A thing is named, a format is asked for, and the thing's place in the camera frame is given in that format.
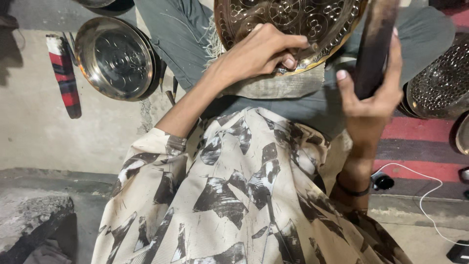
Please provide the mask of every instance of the gray fabric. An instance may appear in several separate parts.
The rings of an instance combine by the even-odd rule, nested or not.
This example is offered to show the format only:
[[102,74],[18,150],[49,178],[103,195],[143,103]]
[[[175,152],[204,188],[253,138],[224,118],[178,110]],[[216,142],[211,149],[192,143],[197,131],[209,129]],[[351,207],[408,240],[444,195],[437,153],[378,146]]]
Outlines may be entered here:
[[[193,0],[135,0],[135,3],[151,33],[156,52],[167,62],[181,86],[186,91],[190,90],[202,76],[203,65],[207,61],[204,46],[208,45],[208,41],[204,34],[212,12]],[[341,54],[356,56],[363,23],[364,19],[335,54],[335,58]],[[451,20],[431,7],[401,8],[396,26],[404,61],[401,84],[409,81],[443,54],[451,46],[455,32]],[[325,70],[324,84],[316,92],[301,98],[271,100],[226,95],[214,100],[202,118],[231,114],[249,106],[263,107],[294,122],[312,127],[330,140],[344,129],[335,72],[353,66],[354,62],[335,64],[334,58],[330,58],[326,63],[329,66]]]
[[298,98],[319,90],[324,82],[322,63],[301,74],[289,76],[261,75],[239,81],[221,92],[252,99]]

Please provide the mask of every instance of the floor mat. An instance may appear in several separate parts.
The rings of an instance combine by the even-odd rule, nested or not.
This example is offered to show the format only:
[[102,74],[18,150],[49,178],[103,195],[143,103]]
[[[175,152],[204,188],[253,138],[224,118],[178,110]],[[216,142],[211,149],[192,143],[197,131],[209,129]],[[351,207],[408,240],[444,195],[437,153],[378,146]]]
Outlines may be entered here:
[[[450,146],[449,134],[453,124],[452,120],[422,120],[396,112],[381,136],[374,169],[388,163],[404,165],[451,183],[430,197],[463,199],[462,192],[469,189],[469,185],[460,182],[458,170],[469,166],[469,156],[457,153]],[[396,180],[391,190],[377,193],[423,195],[438,186],[438,182],[431,182],[399,166],[390,165],[383,171],[400,180]]]

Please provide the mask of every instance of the charging cable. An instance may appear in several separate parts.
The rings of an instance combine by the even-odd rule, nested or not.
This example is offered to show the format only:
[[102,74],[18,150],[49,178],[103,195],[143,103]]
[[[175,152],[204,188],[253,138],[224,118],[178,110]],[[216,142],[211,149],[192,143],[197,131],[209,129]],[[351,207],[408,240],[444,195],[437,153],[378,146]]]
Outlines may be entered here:
[[449,242],[451,242],[451,243],[453,243],[453,244],[469,247],[469,245],[467,245],[467,244],[457,243],[457,242],[454,242],[454,241],[449,240],[448,238],[444,237],[444,236],[440,233],[440,231],[438,230],[438,228],[437,228],[437,223],[435,223],[435,221],[433,221],[433,219],[431,219],[430,216],[428,216],[427,213],[425,213],[424,209],[422,208],[422,201],[424,200],[424,198],[425,198],[429,193],[431,193],[431,192],[433,192],[434,190],[436,190],[436,189],[442,187],[442,186],[443,186],[443,182],[442,182],[440,179],[437,179],[437,178],[434,178],[434,177],[430,177],[430,176],[421,174],[421,173],[419,173],[419,172],[416,172],[416,171],[414,171],[414,170],[411,170],[411,169],[407,168],[407,167],[404,166],[404,165],[400,165],[400,164],[397,164],[397,163],[388,163],[388,164],[384,165],[384,166],[381,167],[379,170],[377,170],[375,173],[373,173],[372,177],[373,177],[376,173],[380,172],[382,169],[384,169],[385,167],[387,167],[387,166],[389,166],[389,165],[398,165],[398,166],[401,166],[402,168],[406,168],[406,169],[408,169],[409,171],[411,171],[411,172],[413,172],[413,173],[416,173],[416,174],[418,174],[418,175],[420,175],[420,176],[424,176],[424,177],[427,177],[427,178],[430,178],[430,179],[433,179],[433,180],[437,180],[437,181],[440,182],[440,184],[439,184],[436,188],[433,188],[432,190],[430,190],[429,192],[427,192],[426,194],[424,194],[424,195],[422,196],[422,198],[420,198],[420,203],[419,203],[419,204],[420,204],[420,210],[422,210],[422,212],[425,214],[425,216],[433,222],[433,226],[435,227],[436,231],[438,232],[438,234],[439,234],[442,238],[448,240]]

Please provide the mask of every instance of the hammered metal bowl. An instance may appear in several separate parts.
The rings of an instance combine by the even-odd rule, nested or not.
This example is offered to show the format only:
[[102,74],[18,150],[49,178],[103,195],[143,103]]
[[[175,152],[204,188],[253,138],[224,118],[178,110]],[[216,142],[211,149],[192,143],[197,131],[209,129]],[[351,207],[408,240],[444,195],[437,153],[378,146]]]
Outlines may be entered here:
[[451,118],[469,109],[469,34],[457,33],[453,45],[407,85],[412,112],[423,118]]
[[148,39],[116,18],[97,17],[83,24],[75,55],[89,83],[113,99],[137,101],[154,79],[155,56]]
[[271,23],[285,34],[304,35],[311,46],[300,52],[296,69],[309,70],[335,53],[362,17],[367,0],[215,0],[215,24],[226,50],[243,40],[258,23]]

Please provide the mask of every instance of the patterned shirt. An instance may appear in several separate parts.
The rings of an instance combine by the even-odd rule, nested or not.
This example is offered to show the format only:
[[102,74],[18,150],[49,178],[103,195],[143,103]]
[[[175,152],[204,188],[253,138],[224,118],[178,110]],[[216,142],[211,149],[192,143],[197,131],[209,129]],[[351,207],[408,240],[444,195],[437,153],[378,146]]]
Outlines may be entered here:
[[93,264],[410,264],[373,219],[325,194],[329,142],[263,108],[186,139],[153,128],[114,185]]

